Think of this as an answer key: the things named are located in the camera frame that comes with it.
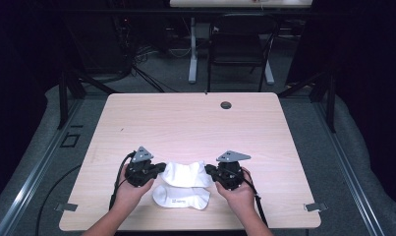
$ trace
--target finger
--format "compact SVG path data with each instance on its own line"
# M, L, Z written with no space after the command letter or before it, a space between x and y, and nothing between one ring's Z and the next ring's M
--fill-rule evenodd
M218 181L215 182L215 186L218 190L218 193L223 196L223 193L225 193L225 188Z
M153 184L154 184L154 179L150 179L142 186L142 188L149 190Z
M125 181L125 171L127 170L127 166L128 166L128 164L126 164L122 167L121 174L119 176L119 178L120 178L119 184L121 184L123 181Z
M244 178L245 178L247 181L249 181L250 183L252 183L252 182L253 182L253 179L252 179L252 177L251 177L250 171L248 171L246 168L243 168L243 171L244 171Z

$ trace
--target black controller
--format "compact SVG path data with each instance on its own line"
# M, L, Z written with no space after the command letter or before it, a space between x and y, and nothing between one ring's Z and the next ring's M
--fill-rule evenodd
M125 171L125 178L128 183L136 187L141 187L148 180L157 178L166 168L166 163L151 164L153 156L144 147L140 147L138 151L134 151L134 156Z
M225 189L235 190L244 181L244 172L238 160L251 158L249 155L228 150L216 160L218 166L207 164L204 169L213 181L218 181Z

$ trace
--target white cloth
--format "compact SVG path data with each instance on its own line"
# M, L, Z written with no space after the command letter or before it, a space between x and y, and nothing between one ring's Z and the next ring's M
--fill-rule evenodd
M209 187L213 184L212 177L206 174L204 162L199 161L190 165L169 162L160 177L174 187L192 188Z
M194 207L204 209L210 193L204 188L178 188L162 184L154 189L152 197L162 207Z

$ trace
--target black cable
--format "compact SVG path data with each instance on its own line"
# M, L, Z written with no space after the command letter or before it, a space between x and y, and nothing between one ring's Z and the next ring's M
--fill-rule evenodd
M120 175L121 175L122 169L124 168L125 162L127 162L127 159L130 157L133 157L135 154L136 154L135 151L129 153L127 156L125 156L125 158L121 162L120 168L118 170L117 179L115 180L115 184L114 184L114 192L112 193L111 201L109 202L109 209L111 209L112 206L114 206L115 198L117 197L117 192L118 192L119 187L122 185L122 183L124 183L127 180L127 179L125 179L123 182L121 182L121 183L119 182Z
M252 188L252 190L254 192L256 207L258 208L259 216L261 217L262 222L264 222L264 224L268 227L267 219L265 218L264 210L262 209L262 205L261 205L261 197L259 196L258 192L256 191L254 184L251 183L250 181L248 181L246 178L241 178L241 176L239 176L237 173L235 173L231 170L224 169L224 168L219 168L219 169L222 171L228 172L234 176L237 176L238 178L240 178L241 180L246 182L250 186L250 188ZM245 169L242 169L242 170L245 171L250 176L250 179L253 181L253 178L251 177L250 173Z
M40 210L38 211L38 216L37 216L37 222L36 222L36 226L35 226L35 236L38 236L38 231L39 231L39 226L40 226L40 220L41 220L41 214L42 211L44 209L44 205L48 200L48 197L50 197L51 192L53 192L53 190L56 188L56 186L66 177L68 176L70 173L72 173L73 171L81 168L81 164L77 165L75 167L73 167L71 170L69 170L66 174L64 174L58 181L56 181L56 183L53 185L53 187L51 187L51 189L48 191L47 196L44 199L44 202L41 205Z
M146 72L144 72L143 70L141 70L140 68L138 68L136 65L133 65L133 69L147 82L149 83L152 87L154 87L155 89L157 89L160 92L165 92L164 89L159 85L161 84L162 86L174 91L174 92L178 92L177 90L170 88L168 86L166 86L164 83L160 82L159 80L157 80L156 78L148 75Z

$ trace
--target metal rail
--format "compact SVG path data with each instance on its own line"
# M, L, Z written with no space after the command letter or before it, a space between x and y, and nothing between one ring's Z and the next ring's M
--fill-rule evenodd
M0 235L11 235L14 232L15 227L20 221L21 216L26 210L32 196L35 194L37 187L41 183L42 178L53 160L53 154L59 145L59 141L66 136L66 131L70 126L70 121L76 116L82 106L82 103L82 100L75 100L75 103L69 111L69 122L65 124L63 129L56 131L56 134L47 147L44 157L35 165L23 187L20 189L20 192L17 194L17 197L12 203L10 209L2 219L0 223Z
M337 162L339 167L341 168L342 175L347 182L347 186L351 191L351 194L354 198L354 201L360 211L360 214L364 220L364 223L368 229L369 235L371 236L384 236L384 232L372 210L372 207L368 201L366 193L363 191L363 188L360 185L360 182L357 179L357 175L354 172L354 169L351 166L351 163L343 150L341 144L339 143L338 136L336 133L332 133L324 119L324 110L323 107L318 103L313 103L314 110L319 116L320 124L323 129L326 131L326 134L329 140L332 142L335 151L337 153Z

